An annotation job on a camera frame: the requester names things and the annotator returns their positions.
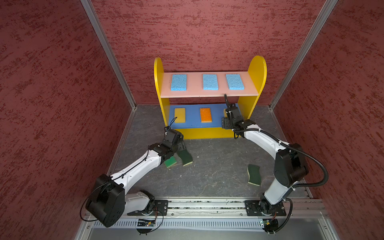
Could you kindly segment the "bright green sponge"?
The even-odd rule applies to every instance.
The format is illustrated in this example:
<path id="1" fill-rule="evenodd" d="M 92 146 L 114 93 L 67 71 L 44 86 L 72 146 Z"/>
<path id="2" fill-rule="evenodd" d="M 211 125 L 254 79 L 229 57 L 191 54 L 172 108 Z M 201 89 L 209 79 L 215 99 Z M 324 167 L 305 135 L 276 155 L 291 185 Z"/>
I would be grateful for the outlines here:
<path id="1" fill-rule="evenodd" d="M 176 163 L 177 163 L 177 160 L 174 156 L 172 156 L 169 159 L 167 159 L 166 161 L 164 161 L 164 164 L 165 164 L 167 169 L 174 166 Z"/>

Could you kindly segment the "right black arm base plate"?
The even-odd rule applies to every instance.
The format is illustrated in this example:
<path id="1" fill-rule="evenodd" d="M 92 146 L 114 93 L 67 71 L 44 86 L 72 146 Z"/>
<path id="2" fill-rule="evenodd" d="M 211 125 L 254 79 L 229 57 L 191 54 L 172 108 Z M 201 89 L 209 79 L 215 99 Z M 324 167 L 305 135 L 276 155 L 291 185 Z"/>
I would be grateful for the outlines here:
<path id="1" fill-rule="evenodd" d="M 249 217 L 282 217 L 287 215 L 282 201 L 276 205 L 271 205 L 267 200 L 247 200 L 244 203 Z"/>

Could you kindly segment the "yellow sponge front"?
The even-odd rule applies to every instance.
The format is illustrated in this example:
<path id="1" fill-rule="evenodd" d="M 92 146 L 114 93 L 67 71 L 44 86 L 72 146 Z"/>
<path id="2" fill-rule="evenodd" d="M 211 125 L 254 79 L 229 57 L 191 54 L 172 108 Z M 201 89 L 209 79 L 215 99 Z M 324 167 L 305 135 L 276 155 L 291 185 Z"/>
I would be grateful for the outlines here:
<path id="1" fill-rule="evenodd" d="M 175 108 L 174 109 L 174 118 L 176 124 L 183 124 L 186 122 L 186 109 L 185 108 Z"/>

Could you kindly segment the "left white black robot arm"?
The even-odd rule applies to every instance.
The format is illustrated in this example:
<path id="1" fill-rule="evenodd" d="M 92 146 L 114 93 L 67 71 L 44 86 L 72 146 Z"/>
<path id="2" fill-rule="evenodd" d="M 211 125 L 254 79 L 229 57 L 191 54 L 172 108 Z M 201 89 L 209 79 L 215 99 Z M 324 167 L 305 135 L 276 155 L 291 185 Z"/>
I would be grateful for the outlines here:
<path id="1" fill-rule="evenodd" d="M 102 174 L 85 200 L 86 210 L 104 227 L 111 227 L 123 215 L 134 212 L 152 214 L 155 197 L 147 191 L 129 194 L 129 190 L 147 173 L 185 150 L 184 136 L 177 130 L 166 128 L 162 142 L 148 146 L 146 152 L 134 163 L 111 176 Z"/>

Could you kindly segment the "dark green wavy sponge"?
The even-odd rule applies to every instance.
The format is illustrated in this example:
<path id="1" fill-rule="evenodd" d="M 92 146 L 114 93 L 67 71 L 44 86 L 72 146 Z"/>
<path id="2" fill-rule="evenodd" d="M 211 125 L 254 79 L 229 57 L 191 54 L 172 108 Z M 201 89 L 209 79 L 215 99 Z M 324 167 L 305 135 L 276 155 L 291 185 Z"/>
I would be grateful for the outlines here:
<path id="1" fill-rule="evenodd" d="M 260 167 L 257 165 L 249 164 L 247 168 L 248 173 L 248 184 L 254 186 L 260 186 L 262 183 L 262 177 L 260 174 Z"/>
<path id="2" fill-rule="evenodd" d="M 177 152 L 178 157 L 182 160 L 183 166 L 187 166 L 193 162 L 192 155 L 188 152 L 187 149 L 178 151 Z"/>

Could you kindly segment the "blue sponge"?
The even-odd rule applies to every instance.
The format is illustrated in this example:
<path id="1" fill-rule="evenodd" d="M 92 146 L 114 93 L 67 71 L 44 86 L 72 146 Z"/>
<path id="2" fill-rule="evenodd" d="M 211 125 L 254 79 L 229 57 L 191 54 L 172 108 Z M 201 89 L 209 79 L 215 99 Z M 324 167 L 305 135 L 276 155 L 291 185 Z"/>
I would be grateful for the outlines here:
<path id="1" fill-rule="evenodd" d="M 203 90 L 217 91 L 219 89 L 217 75 L 203 74 Z"/>
<path id="2" fill-rule="evenodd" d="M 187 90 L 187 75 L 175 74 L 172 75 L 171 91 L 186 91 Z"/>
<path id="3" fill-rule="evenodd" d="M 245 89 L 242 78 L 239 74 L 226 74 L 229 90 L 242 91 Z"/>

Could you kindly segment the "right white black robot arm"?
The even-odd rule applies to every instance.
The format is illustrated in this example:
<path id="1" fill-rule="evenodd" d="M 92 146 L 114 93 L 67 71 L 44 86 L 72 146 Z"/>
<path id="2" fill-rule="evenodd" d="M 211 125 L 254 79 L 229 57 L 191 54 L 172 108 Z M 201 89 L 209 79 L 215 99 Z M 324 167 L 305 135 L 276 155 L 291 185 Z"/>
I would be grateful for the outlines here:
<path id="1" fill-rule="evenodd" d="M 227 103 L 226 117 L 222 118 L 222 128 L 232 130 L 234 138 L 239 136 L 255 143 L 275 160 L 274 181 L 260 200 L 260 211 L 265 216 L 274 213 L 278 205 L 294 190 L 294 184 L 302 180 L 309 172 L 303 156 L 293 147 L 300 150 L 298 144 L 290 145 L 259 128 L 255 122 L 245 120 L 235 104 Z"/>

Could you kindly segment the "orange sponge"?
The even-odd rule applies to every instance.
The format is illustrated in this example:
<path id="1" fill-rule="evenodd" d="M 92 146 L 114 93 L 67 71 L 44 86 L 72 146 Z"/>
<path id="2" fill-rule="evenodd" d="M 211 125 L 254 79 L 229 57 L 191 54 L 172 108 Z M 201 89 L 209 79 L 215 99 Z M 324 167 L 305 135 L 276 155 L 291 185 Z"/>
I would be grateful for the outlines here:
<path id="1" fill-rule="evenodd" d="M 210 108 L 200 108 L 201 123 L 211 123 L 212 113 Z"/>

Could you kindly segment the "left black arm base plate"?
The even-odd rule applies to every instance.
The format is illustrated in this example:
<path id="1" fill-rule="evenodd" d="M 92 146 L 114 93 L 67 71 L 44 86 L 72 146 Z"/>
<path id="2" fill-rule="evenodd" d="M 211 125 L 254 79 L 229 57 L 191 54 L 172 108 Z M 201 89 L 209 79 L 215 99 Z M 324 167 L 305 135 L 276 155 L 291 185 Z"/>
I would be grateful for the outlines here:
<path id="1" fill-rule="evenodd" d="M 125 214 L 126 216 L 155 216 L 156 214 L 160 214 L 163 216 L 167 215 L 168 211 L 168 200 L 150 200 L 148 205 L 142 211 L 134 211 L 131 213 Z"/>

